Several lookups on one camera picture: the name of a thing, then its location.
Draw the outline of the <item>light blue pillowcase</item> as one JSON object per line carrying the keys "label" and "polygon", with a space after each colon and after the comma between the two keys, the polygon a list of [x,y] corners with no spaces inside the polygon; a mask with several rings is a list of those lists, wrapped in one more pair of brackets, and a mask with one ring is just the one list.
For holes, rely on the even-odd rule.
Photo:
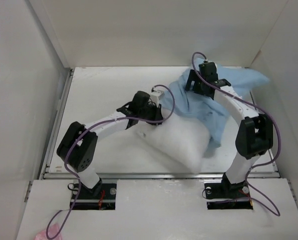
{"label": "light blue pillowcase", "polygon": [[[253,88],[260,87],[269,83],[269,78],[262,73],[249,68],[227,68],[216,64],[219,79],[226,79],[231,83],[234,91],[240,96],[245,97]],[[161,99],[163,108],[172,110],[173,100],[175,98],[174,113],[181,117],[196,118],[210,132],[209,146],[218,148],[221,146],[221,139],[227,122],[229,112],[216,101],[209,97],[198,95],[192,91],[185,91],[190,70],[186,69],[177,80],[171,82],[168,88],[170,92],[165,91]]]}

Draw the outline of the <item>white pillow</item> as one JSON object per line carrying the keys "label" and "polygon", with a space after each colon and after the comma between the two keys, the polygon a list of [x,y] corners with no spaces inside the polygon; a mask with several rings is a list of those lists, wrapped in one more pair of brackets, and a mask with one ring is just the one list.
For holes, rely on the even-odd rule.
{"label": "white pillow", "polygon": [[191,173],[198,174],[215,154],[209,130],[196,118],[173,113],[160,125],[142,124],[137,135]]}

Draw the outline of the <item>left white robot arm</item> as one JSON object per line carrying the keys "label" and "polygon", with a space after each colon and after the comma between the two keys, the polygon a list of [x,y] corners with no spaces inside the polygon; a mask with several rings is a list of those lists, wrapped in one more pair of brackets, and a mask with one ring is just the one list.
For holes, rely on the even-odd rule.
{"label": "left white robot arm", "polygon": [[159,90],[151,90],[151,93],[138,91],[132,101],[108,117],[84,125],[75,121],[69,126],[56,154],[63,160],[65,169],[81,181],[83,192],[88,197],[98,197],[102,185],[102,179],[91,166],[97,142],[127,130],[139,121],[160,125],[164,120],[159,104],[162,94]]}

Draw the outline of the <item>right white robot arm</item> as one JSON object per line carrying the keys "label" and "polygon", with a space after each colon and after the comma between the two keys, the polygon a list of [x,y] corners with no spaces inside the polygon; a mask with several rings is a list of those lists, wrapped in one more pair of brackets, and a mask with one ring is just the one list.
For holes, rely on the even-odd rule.
{"label": "right white robot arm", "polygon": [[214,198],[233,198],[247,186],[254,163],[273,146],[273,122],[251,108],[226,79],[220,79],[214,62],[205,61],[190,71],[186,91],[209,97],[222,105],[238,124],[237,154],[220,183],[210,186]]}

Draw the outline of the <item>pink plastic bag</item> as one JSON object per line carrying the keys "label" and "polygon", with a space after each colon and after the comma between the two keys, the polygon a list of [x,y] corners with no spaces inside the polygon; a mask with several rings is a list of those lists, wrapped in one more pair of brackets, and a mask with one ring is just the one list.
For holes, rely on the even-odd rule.
{"label": "pink plastic bag", "polygon": [[[54,237],[58,233],[58,231],[59,231],[59,225],[55,223],[48,228],[47,232],[50,237]],[[34,237],[34,240],[48,240],[48,238],[46,237],[46,229],[37,233]],[[62,240],[61,234],[59,234],[56,238],[54,238],[54,240]]]}

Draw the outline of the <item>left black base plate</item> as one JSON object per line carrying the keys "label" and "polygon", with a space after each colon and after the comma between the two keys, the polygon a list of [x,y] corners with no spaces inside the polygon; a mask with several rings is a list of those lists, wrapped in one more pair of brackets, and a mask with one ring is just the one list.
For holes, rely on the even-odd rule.
{"label": "left black base plate", "polygon": [[74,199],[78,191],[78,183],[69,183],[67,188],[71,191],[69,208],[73,205],[73,210],[115,210],[117,193],[116,183],[102,183],[100,189],[96,190],[96,195],[82,185],[76,202],[74,202]]}

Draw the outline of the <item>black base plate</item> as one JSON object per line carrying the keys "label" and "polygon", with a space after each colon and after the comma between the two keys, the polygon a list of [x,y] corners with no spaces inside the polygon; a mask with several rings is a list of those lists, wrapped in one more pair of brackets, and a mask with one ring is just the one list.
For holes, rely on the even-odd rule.
{"label": "black base plate", "polygon": [[220,182],[207,182],[204,187],[202,195],[208,210],[253,210],[250,191],[245,185],[225,189]]}
{"label": "black base plate", "polygon": [[73,210],[115,210],[117,193],[116,183],[102,183],[100,189],[96,190],[96,195],[82,185],[76,202],[74,202],[74,199],[78,191],[78,183],[69,183],[67,188],[71,191],[69,208],[73,205]]}

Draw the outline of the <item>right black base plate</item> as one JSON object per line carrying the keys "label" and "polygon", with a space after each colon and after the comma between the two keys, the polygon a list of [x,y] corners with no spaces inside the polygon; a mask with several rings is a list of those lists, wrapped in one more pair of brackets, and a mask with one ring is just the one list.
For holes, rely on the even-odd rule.
{"label": "right black base plate", "polygon": [[245,185],[225,189],[220,182],[207,182],[204,187],[202,195],[208,210],[253,210],[250,191]]}

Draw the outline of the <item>aluminium front rail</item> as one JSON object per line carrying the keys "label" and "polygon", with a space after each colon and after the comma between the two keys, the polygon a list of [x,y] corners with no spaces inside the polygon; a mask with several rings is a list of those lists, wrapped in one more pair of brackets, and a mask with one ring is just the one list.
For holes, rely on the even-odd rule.
{"label": "aluminium front rail", "polygon": [[[99,173],[102,179],[220,179],[223,174],[221,173],[201,173],[201,174],[191,174],[191,173]],[[73,179],[74,176],[68,173],[45,173],[40,179],[42,180],[60,180],[60,179]],[[252,172],[249,174],[249,178],[254,179],[275,179],[280,178],[280,174],[276,171],[274,172]]]}

